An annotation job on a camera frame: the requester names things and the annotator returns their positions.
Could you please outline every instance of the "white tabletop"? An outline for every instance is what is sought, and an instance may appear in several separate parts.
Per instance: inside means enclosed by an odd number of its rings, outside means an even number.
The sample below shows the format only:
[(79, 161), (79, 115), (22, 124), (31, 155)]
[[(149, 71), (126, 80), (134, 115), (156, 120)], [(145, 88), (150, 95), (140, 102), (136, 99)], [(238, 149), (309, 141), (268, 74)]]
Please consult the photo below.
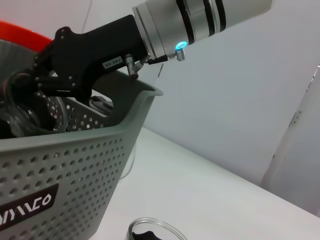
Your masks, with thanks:
[(320, 239), (316, 216), (144, 128), (133, 169), (90, 240), (123, 240), (140, 217), (163, 220), (188, 240)]

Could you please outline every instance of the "red rim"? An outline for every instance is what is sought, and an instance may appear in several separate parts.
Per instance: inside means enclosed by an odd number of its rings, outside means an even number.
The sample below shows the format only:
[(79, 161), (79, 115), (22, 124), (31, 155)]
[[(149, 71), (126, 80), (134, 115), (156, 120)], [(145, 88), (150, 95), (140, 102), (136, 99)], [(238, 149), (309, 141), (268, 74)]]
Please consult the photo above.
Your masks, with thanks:
[(39, 53), (51, 39), (23, 27), (0, 20), (0, 40), (11, 42)]

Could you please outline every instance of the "perforated basket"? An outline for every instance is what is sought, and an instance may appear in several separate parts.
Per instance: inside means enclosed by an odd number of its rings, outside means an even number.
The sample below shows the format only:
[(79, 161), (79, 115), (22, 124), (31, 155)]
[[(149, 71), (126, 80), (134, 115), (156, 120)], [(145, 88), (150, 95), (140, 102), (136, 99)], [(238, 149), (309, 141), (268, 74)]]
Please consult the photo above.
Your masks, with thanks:
[(65, 99), (68, 132), (0, 141), (0, 240), (88, 240), (97, 231), (162, 92), (118, 72), (94, 88), (112, 100), (110, 116)]

